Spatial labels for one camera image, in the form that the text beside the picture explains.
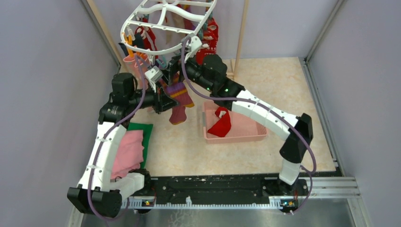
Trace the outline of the teal clothespin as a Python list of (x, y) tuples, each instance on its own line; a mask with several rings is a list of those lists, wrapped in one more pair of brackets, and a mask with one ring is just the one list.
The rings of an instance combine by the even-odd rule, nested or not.
[(155, 57), (155, 64), (161, 70), (166, 70), (169, 67), (169, 61), (166, 59), (164, 55), (158, 55)]

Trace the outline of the purple striped sock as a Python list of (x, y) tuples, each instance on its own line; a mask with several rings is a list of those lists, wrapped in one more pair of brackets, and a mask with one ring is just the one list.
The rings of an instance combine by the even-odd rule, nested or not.
[(178, 102), (178, 105), (172, 108), (172, 114), (169, 118), (172, 125), (185, 122), (187, 119), (185, 109), (194, 107), (194, 102), (189, 96), (185, 84), (179, 80), (179, 76), (178, 73), (174, 75), (171, 85), (168, 85), (163, 79), (159, 80), (166, 94)]

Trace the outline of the white plastic clip hanger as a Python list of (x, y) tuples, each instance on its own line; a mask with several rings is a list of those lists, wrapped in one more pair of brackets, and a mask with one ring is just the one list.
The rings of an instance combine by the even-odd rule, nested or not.
[[(138, 26), (147, 26), (152, 30), (176, 33), (186, 37), (196, 35), (200, 38), (201, 30), (207, 26), (207, 21), (212, 18), (216, 4), (216, 0), (143, 0), (124, 21), (120, 30), (120, 39), (126, 47), (135, 52), (145, 53), (150, 57), (173, 53), (180, 50), (186, 42), (180, 41), (171, 47), (151, 51), (150, 49), (127, 45), (124, 37), (128, 34), (129, 29), (134, 31)], [(168, 25), (166, 22), (168, 13), (189, 20), (194, 24), (194, 28), (187, 29)]]

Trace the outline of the red santa sock front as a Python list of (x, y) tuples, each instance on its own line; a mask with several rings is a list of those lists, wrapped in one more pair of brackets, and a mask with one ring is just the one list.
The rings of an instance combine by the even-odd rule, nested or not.
[(218, 107), (214, 114), (219, 120), (207, 130), (207, 133), (220, 138), (225, 137), (232, 127), (229, 110), (224, 107)]

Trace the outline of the pink plastic basket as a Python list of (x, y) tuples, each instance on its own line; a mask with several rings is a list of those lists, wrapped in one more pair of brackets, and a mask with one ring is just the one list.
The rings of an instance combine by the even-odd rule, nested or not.
[(220, 138), (207, 133), (207, 130), (219, 120), (214, 114), (218, 107), (212, 101), (206, 101), (202, 106), (203, 134), (208, 144), (260, 141), (268, 135), (264, 126), (249, 117), (232, 111), (229, 111), (232, 127), (225, 137)]

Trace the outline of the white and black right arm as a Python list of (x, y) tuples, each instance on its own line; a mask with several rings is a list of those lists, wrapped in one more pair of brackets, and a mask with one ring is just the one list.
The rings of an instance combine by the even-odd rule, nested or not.
[(208, 100), (254, 120), (284, 141), (279, 150), (283, 161), (277, 188), (281, 194), (290, 195), (296, 189), (301, 163), (314, 138), (311, 116), (296, 116), (262, 101), (227, 77), (227, 65), (216, 54), (207, 55), (201, 64), (195, 58), (175, 56), (164, 75), (172, 77), (178, 72), (181, 78), (209, 91)]

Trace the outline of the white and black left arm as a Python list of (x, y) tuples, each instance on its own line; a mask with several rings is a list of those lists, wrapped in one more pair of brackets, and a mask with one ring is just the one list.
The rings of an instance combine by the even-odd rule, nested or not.
[(178, 104), (165, 93), (160, 83), (162, 78), (161, 72), (146, 72), (148, 88), (138, 89), (138, 81), (131, 73), (114, 75), (109, 99), (99, 111), (96, 140), (87, 167), (78, 185), (67, 192), (68, 200), (80, 213), (113, 220), (124, 200), (135, 192), (150, 193), (152, 183), (147, 170), (130, 170), (126, 176), (112, 181), (112, 168), (136, 111), (151, 107), (159, 114)]

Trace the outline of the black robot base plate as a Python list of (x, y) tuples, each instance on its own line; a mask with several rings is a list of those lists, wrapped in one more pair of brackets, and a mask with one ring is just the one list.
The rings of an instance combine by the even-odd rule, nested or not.
[(289, 186), (279, 180), (278, 174), (153, 176), (145, 183), (145, 187), (133, 196), (158, 196), (164, 191), (248, 191), (252, 194), (266, 192), (268, 195), (277, 196), (306, 196), (308, 189), (306, 180), (298, 178)]

